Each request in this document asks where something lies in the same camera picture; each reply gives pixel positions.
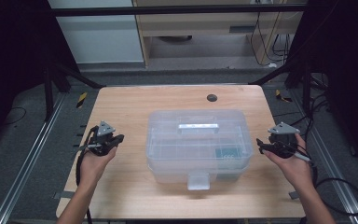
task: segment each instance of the transparent storage box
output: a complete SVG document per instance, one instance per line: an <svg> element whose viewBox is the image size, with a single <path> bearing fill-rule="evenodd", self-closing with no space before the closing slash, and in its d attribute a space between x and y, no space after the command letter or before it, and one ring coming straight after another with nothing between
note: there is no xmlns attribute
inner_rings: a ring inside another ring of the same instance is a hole
<svg viewBox="0 0 358 224"><path fill-rule="evenodd" d="M155 111L148 121L146 156L159 183L209 189L236 181L253 155L240 110Z"/></svg>

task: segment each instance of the hand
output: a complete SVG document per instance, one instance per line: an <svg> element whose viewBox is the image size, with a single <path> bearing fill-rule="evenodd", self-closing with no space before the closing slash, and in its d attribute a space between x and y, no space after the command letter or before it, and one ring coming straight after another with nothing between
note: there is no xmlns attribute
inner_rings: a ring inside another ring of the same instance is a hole
<svg viewBox="0 0 358 224"><path fill-rule="evenodd" d="M113 147L107 155L101 157L90 151L86 152L80 167L80 185L84 183L96 185L103 175L107 163L116 156L116 152L117 147Z"/></svg>
<svg viewBox="0 0 358 224"><path fill-rule="evenodd" d="M301 136L296 133L296 140L298 143L298 150L304 152L306 148L305 141ZM310 174L310 166L306 161L303 161L295 156L288 159L283 159L272 152L264 150L263 153L282 170L286 179L295 187L295 189L301 189L306 187L312 187L312 178Z"/></svg>

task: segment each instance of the gray floor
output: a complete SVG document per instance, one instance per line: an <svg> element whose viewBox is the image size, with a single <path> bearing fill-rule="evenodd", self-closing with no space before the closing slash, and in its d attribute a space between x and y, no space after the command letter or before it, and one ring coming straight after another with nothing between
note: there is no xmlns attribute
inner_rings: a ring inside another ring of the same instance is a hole
<svg viewBox="0 0 358 224"><path fill-rule="evenodd" d="M193 36L192 40L180 38L155 38L151 60L147 68L118 68L112 71L85 71L90 79L107 85L169 85L169 84L244 84L268 74L273 68L259 65L252 54L245 36ZM300 104L301 87L287 91L282 85L285 75L274 78L263 86L271 113L275 121L292 123L302 117ZM63 97L62 108L48 139L43 145L37 161L32 167L28 180L12 208L9 222L12 223L53 223L58 199L55 194L63 190L66 178L75 159L80 134L85 132L90 111L98 90L85 86L69 78L72 89L67 94L58 93L56 101ZM278 100L276 90L283 96L291 97L292 103ZM76 108L79 95L88 94L81 108ZM319 95L312 91L312 96ZM43 128L45 117L43 86L22 92L16 97L7 117L7 125L0 131L0 205L15 181L17 173L27 158L34 140ZM333 164L337 165L343 177L358 187L358 158L352 157L346 141L328 106L314 114L314 126L310 133L308 148L319 168L319 179L330 176L329 164L324 162L324 154L318 149L321 138L328 148ZM305 131L306 122L296 126ZM332 185L320 189L321 195L334 206L342 208L341 199L336 195L337 187ZM348 216L332 211L338 223L352 223ZM298 219L272 220L127 220L127 223L298 223Z"/></svg>

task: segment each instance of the plastic box lid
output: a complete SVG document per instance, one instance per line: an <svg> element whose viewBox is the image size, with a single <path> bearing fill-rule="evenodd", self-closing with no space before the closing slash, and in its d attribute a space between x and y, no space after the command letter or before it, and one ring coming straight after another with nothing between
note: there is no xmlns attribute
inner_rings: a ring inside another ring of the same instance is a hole
<svg viewBox="0 0 358 224"><path fill-rule="evenodd" d="M252 155L240 110L155 111L149 117L146 156L158 182L208 189L215 180L238 179Z"/></svg>

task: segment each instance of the box latch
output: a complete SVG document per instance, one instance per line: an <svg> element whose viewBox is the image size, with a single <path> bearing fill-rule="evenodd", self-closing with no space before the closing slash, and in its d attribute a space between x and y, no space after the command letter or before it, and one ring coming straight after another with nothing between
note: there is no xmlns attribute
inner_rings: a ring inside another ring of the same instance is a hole
<svg viewBox="0 0 358 224"><path fill-rule="evenodd" d="M201 190L211 187L209 174L206 172L195 172L188 174L187 189Z"/></svg>

